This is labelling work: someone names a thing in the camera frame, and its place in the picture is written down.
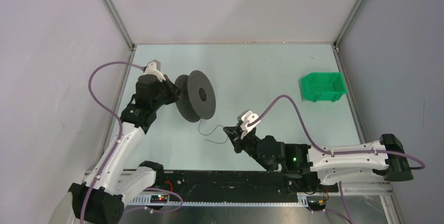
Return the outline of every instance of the crate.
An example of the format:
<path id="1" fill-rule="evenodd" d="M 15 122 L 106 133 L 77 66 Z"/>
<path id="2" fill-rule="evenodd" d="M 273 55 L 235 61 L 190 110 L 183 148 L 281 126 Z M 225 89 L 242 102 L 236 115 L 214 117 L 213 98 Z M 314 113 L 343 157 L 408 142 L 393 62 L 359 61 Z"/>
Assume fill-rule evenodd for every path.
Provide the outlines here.
<path id="1" fill-rule="evenodd" d="M 303 98 L 313 102 L 335 102 L 347 94 L 340 72 L 312 72 L 301 79 L 301 86 Z"/>

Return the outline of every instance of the thin black wire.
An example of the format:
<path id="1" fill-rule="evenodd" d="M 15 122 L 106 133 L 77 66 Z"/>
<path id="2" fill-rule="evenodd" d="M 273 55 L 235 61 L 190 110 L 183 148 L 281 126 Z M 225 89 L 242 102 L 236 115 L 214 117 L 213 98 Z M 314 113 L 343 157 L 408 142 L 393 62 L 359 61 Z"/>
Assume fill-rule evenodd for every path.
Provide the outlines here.
<path id="1" fill-rule="evenodd" d="M 199 133 L 201 134 L 201 135 L 204 135 L 204 136 L 210 136 L 211 134 L 213 134 L 213 132 L 220 126 L 220 127 L 224 127 L 223 125 L 216 125 L 216 127 L 209 133 L 209 134 L 204 134 L 204 133 L 202 133 L 201 132 L 201 124 L 202 124 L 202 119 L 199 121 L 199 126 L 197 127 L 197 130 L 199 131 Z M 225 142 L 227 142 L 228 141 L 228 135 L 227 135 L 227 139 L 225 139 L 225 141 L 224 142 L 216 142 L 216 141 L 213 141 L 213 140 L 209 140 L 209 139 L 204 139 L 205 141 L 208 141 L 208 142 L 211 142 L 211 143 L 214 143 L 214 144 L 225 144 Z"/>

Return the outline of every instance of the green plastic bin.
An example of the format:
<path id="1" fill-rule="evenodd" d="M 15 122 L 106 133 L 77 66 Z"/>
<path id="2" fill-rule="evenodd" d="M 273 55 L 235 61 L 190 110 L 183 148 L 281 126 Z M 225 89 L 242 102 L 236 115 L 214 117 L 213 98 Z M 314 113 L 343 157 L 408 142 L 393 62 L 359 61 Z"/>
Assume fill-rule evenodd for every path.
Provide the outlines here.
<path id="1" fill-rule="evenodd" d="M 312 72 L 301 79 L 302 96 L 308 101 L 338 101 L 347 94 L 340 72 Z"/>

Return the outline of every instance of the perforated metal strip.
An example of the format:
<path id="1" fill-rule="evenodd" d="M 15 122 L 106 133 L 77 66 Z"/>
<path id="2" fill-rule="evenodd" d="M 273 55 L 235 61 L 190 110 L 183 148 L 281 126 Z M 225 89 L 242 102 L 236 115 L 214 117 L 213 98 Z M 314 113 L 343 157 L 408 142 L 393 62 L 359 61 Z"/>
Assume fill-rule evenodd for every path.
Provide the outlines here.
<path id="1" fill-rule="evenodd" d="M 151 203 L 150 194 L 139 194 L 135 197 L 128 205 L 129 206 L 158 206 L 159 203 Z M 184 206 L 192 206 L 192 207 L 307 207 L 307 197 L 306 196 L 298 196 L 299 202 L 292 203 L 230 203 L 230 202 L 194 202 L 194 201 L 185 201 Z M 168 201 L 166 203 L 167 206 L 178 206 L 180 204 L 179 201 Z"/>

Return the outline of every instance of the green box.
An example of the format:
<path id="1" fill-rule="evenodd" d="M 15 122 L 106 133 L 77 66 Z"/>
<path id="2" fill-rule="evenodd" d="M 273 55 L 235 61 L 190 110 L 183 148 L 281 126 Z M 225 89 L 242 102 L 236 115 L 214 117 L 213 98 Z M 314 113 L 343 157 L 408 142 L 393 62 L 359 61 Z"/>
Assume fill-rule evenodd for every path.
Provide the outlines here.
<path id="1" fill-rule="evenodd" d="M 301 79 L 302 96 L 309 101 L 338 101 L 347 94 L 340 72 L 312 72 Z"/>

